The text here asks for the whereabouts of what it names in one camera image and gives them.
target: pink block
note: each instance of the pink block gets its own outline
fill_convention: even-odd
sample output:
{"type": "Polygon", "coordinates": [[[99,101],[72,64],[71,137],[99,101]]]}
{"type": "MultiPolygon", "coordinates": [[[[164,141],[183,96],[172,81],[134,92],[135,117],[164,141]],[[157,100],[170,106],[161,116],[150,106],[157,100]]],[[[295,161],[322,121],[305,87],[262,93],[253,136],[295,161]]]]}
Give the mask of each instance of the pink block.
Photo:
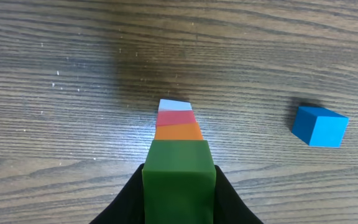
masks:
{"type": "Polygon", "coordinates": [[[197,123],[193,111],[159,111],[156,126],[197,123]]]}

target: green cube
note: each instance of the green cube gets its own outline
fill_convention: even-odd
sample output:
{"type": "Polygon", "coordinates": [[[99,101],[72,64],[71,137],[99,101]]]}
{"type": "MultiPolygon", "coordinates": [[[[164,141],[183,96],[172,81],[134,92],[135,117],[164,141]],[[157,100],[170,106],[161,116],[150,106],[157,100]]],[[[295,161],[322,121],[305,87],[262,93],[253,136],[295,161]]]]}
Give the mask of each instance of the green cube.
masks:
{"type": "Polygon", "coordinates": [[[216,170],[207,141],[154,140],[142,171],[145,224],[212,224],[216,170]]]}

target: blue cube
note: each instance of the blue cube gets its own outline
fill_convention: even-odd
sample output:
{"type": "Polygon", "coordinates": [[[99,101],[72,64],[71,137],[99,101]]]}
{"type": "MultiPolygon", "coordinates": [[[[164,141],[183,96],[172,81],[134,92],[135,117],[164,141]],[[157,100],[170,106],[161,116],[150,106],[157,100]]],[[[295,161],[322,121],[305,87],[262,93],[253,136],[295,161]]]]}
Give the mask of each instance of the blue cube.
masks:
{"type": "Polygon", "coordinates": [[[300,106],[292,133],[317,147],[340,147],[349,118],[326,108],[300,106]]]}

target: wooden surface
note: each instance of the wooden surface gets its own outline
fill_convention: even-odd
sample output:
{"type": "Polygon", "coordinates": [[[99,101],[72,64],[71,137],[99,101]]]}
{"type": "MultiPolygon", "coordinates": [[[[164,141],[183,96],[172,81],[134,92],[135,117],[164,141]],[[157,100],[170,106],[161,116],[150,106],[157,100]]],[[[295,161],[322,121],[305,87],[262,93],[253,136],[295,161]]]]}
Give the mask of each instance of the wooden surface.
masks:
{"type": "Polygon", "coordinates": [[[190,100],[266,224],[358,224],[358,1],[0,0],[0,224],[88,223],[190,100]],[[350,116],[342,148],[297,106],[350,116]]]}

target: block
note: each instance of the block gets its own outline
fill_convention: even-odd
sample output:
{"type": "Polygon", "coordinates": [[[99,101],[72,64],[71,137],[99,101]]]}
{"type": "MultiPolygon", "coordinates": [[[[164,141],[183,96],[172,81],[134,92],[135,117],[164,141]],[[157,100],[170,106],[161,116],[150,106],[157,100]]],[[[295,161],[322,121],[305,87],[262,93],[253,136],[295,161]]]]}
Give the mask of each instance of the block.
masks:
{"type": "Polygon", "coordinates": [[[157,126],[155,140],[203,140],[198,123],[157,126]]]}
{"type": "Polygon", "coordinates": [[[191,108],[191,104],[189,102],[161,99],[158,111],[166,110],[185,111],[193,109],[191,108]]]}
{"type": "Polygon", "coordinates": [[[193,111],[159,111],[156,126],[197,123],[193,111]]]}
{"type": "Polygon", "coordinates": [[[145,224],[213,224],[216,170],[207,141],[154,140],[142,176],[145,224]]]}
{"type": "Polygon", "coordinates": [[[340,147],[349,118],[326,108],[300,106],[292,133],[317,147],[340,147]]]}

